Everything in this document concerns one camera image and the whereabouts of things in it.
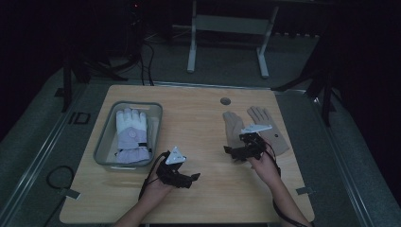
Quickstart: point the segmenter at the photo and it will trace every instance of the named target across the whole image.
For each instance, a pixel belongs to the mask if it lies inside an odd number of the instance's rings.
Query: black device
[[[239,139],[244,142],[245,147],[231,148],[224,146],[226,153],[231,154],[233,159],[246,161],[247,158],[254,157],[259,160],[261,154],[266,151],[266,142],[256,132],[239,134]]]
[[[149,181],[149,178],[153,172],[153,169],[156,167],[162,157],[165,157],[165,159],[159,164],[156,174],[158,179],[160,179],[160,181],[162,181],[164,184],[173,185],[179,188],[189,188],[192,185],[192,182],[197,181],[201,175],[200,173],[193,174],[191,176],[181,174],[178,169],[183,165],[186,157],[182,156],[177,148],[174,148],[173,152],[168,150],[159,155],[159,157],[157,157],[156,161],[153,163],[148,177],[145,179],[144,184],[142,185],[141,192],[139,193],[139,199],[141,199],[147,185],[152,183]]]

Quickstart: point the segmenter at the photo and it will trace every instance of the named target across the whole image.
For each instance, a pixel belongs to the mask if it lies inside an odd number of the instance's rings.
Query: tan glove
[[[247,112],[253,119],[255,125],[272,126],[272,129],[260,131],[259,134],[263,139],[270,142],[276,156],[286,152],[289,149],[286,139],[278,130],[266,108],[262,109],[260,107],[251,107],[247,110]]]
[[[241,130],[244,129],[244,123],[241,117],[232,112],[223,113],[223,119],[226,126],[227,145],[231,148],[242,148],[244,142],[239,139]]]

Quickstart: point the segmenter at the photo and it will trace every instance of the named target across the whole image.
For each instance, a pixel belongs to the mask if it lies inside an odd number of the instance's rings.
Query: transparent container
[[[137,109],[139,112],[147,114],[147,145],[150,156],[148,160],[129,164],[118,163],[116,161],[115,154],[118,152],[118,136],[115,116],[118,111],[124,111],[126,108]],[[105,166],[108,170],[148,169],[150,163],[153,161],[154,154],[156,153],[162,115],[163,108],[158,103],[130,101],[116,102],[107,116],[106,123],[103,127],[102,133],[100,134],[100,139],[97,142],[94,152],[95,161],[99,165]]]

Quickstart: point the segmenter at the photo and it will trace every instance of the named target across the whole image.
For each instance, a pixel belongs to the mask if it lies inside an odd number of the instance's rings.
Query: table leg
[[[186,71],[188,73],[195,72],[195,60],[197,57],[197,1],[192,1],[192,26],[191,26],[191,47],[189,48],[188,66]]]
[[[266,51],[266,46],[268,45],[269,42],[269,37],[271,35],[271,30],[273,28],[277,12],[278,12],[278,7],[274,7],[268,26],[266,27],[266,33],[263,39],[263,43],[260,47],[256,48],[257,59],[259,60],[260,74],[264,79],[266,79],[269,76],[268,66],[266,65],[266,59],[265,59],[265,51]]]

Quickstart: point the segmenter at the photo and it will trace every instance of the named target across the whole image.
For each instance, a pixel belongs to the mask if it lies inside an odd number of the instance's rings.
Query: human arm
[[[173,188],[172,185],[162,183],[153,173],[141,199],[115,223],[114,227],[139,226],[145,216],[161,203]]]
[[[264,152],[260,160],[249,158],[248,161],[251,163],[260,179],[269,187],[273,200],[279,210],[286,217],[302,223],[304,226],[311,227],[312,225],[307,221],[294,199],[289,194],[286,185],[281,180],[280,174],[268,153]],[[293,226],[281,218],[280,220],[283,227]]]

